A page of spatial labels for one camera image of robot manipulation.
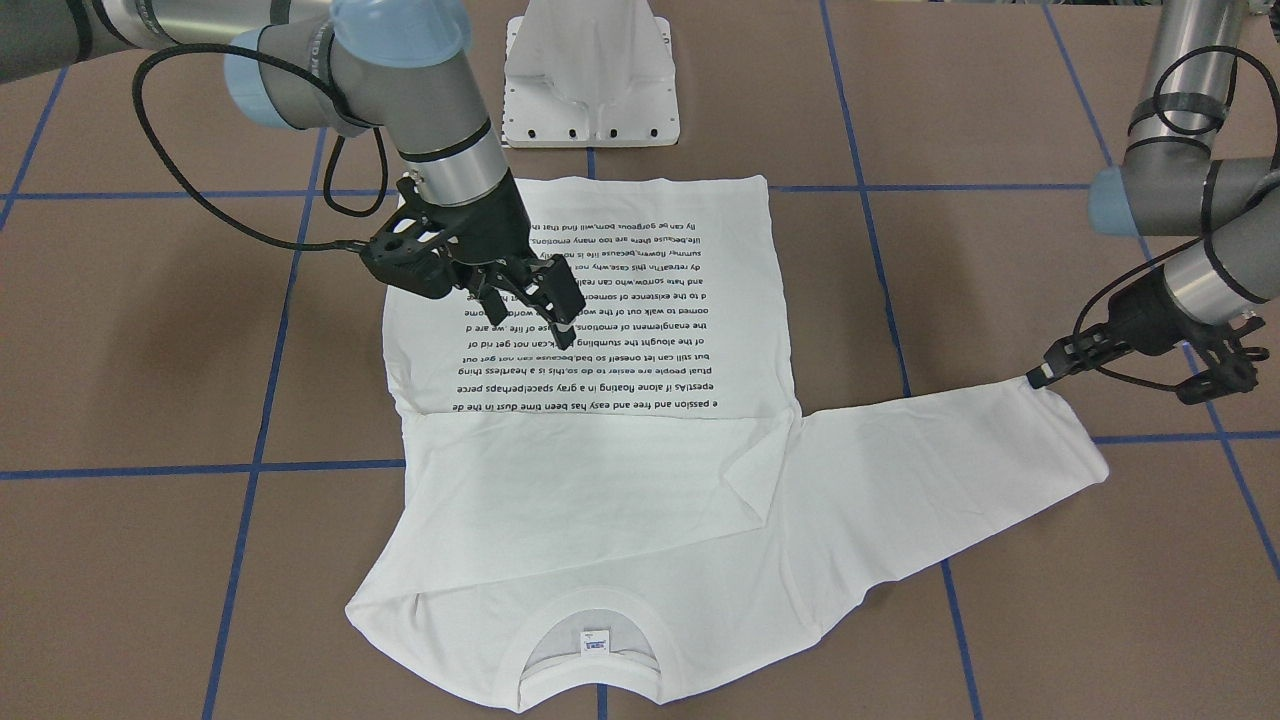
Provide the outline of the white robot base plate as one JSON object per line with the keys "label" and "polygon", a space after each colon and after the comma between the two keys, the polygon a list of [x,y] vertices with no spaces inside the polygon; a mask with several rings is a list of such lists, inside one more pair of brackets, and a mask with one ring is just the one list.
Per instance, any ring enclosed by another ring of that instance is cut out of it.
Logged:
{"label": "white robot base plate", "polygon": [[515,149],[671,146],[671,27],[646,1],[531,1],[506,29],[502,136]]}

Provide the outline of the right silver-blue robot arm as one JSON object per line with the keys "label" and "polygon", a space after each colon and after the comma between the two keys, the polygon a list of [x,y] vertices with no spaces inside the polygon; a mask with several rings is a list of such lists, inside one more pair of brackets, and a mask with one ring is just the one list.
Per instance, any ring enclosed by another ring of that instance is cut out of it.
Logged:
{"label": "right silver-blue robot arm", "polygon": [[470,23],[457,1],[5,1],[3,81],[127,49],[140,127],[177,183],[223,222],[230,217],[184,177],[145,110],[161,61],[220,55],[227,91],[262,126],[329,128],[332,156],[374,132],[406,173],[402,202],[366,240],[330,242],[361,256],[383,284],[426,299],[458,290],[499,325],[504,299],[530,307],[559,348],[573,343],[585,300],[568,263],[538,256],[530,220],[474,73]]}

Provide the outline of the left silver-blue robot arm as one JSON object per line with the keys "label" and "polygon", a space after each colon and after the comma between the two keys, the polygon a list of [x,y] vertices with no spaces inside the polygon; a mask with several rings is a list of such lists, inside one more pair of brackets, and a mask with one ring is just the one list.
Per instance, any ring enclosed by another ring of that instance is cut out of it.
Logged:
{"label": "left silver-blue robot arm", "polygon": [[1183,343],[1204,364],[1170,387],[1184,404],[1257,386],[1268,352],[1243,341],[1263,324],[1256,310],[1277,296],[1277,156],[1212,155],[1238,68],[1257,64],[1238,47],[1245,12],[1243,1],[1165,3],[1123,163],[1094,178],[1089,217],[1103,234],[1187,243],[1101,290],[1106,320],[1076,323],[1055,342],[1028,373],[1032,387]]}

